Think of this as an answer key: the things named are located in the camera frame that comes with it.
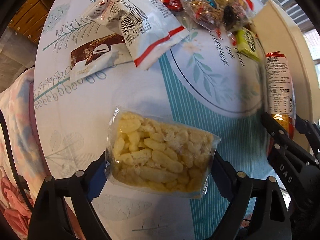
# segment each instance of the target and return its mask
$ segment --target table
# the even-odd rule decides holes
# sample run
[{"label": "table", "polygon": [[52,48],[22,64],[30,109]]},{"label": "table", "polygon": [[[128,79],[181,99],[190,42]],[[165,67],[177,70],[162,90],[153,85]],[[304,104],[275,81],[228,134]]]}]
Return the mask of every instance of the table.
[{"label": "table", "polygon": [[[180,17],[190,35],[148,71],[129,62],[70,83],[70,52],[111,33],[81,18],[94,1],[56,0],[39,41],[35,114],[55,178],[71,176],[101,155],[115,106],[212,132],[222,139],[219,153],[236,170],[255,178],[271,174],[267,134],[260,124],[261,68],[237,53],[225,33],[219,39]],[[113,239],[201,240],[212,234],[228,203],[210,177],[201,200],[145,194],[107,182],[93,206]]]}]

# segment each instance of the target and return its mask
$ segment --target yellow-green wrapper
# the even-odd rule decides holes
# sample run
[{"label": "yellow-green wrapper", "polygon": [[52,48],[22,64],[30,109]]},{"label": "yellow-green wrapper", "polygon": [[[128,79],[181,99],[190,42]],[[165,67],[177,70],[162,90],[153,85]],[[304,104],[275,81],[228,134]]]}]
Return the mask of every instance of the yellow-green wrapper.
[{"label": "yellow-green wrapper", "polygon": [[241,28],[236,33],[237,49],[253,60],[259,61],[256,46],[254,44],[254,33],[246,28]]}]

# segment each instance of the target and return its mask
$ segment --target metal screw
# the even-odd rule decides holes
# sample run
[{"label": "metal screw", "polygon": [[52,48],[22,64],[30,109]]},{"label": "metal screw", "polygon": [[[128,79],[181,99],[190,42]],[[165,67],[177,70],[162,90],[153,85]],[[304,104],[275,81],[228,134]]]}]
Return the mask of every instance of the metal screw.
[{"label": "metal screw", "polygon": [[52,176],[46,176],[44,180],[47,181],[47,182],[51,181],[52,180]]},{"label": "metal screw", "polygon": [[240,178],[244,178],[245,177],[245,173],[243,171],[238,171],[237,176]]},{"label": "metal screw", "polygon": [[276,182],[276,178],[273,177],[273,176],[270,176],[270,177],[269,177],[269,180],[270,180],[271,182],[273,182],[273,183]]},{"label": "metal screw", "polygon": [[77,171],[76,177],[81,177],[84,174],[84,171]]}]

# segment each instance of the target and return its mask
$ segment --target nutrition label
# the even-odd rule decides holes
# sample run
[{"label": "nutrition label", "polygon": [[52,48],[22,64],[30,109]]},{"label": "nutrition label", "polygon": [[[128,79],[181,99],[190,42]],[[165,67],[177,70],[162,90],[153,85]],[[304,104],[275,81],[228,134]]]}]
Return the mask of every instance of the nutrition label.
[{"label": "nutrition label", "polygon": [[292,84],[287,59],[285,57],[267,57],[266,69],[269,113],[292,113]]}]

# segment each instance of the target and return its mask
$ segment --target barcode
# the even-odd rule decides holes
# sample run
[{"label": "barcode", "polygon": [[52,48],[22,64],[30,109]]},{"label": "barcode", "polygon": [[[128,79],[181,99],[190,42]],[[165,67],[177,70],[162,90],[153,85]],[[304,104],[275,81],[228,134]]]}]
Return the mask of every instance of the barcode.
[{"label": "barcode", "polygon": [[125,17],[121,19],[121,30],[123,35],[129,33],[129,31],[134,30],[137,26],[141,25],[147,16],[140,8],[135,8],[131,10]]}]

